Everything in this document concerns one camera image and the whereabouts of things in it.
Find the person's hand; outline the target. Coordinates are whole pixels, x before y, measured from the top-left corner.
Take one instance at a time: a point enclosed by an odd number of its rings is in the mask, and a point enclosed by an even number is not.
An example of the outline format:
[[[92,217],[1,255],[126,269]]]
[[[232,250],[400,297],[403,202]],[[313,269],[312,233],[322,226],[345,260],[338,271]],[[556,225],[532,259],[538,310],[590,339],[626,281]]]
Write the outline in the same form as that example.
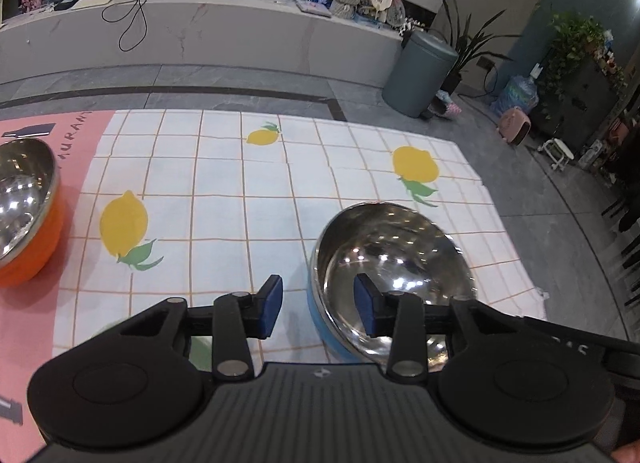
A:
[[[616,463],[640,463],[640,441],[614,450],[611,457]]]

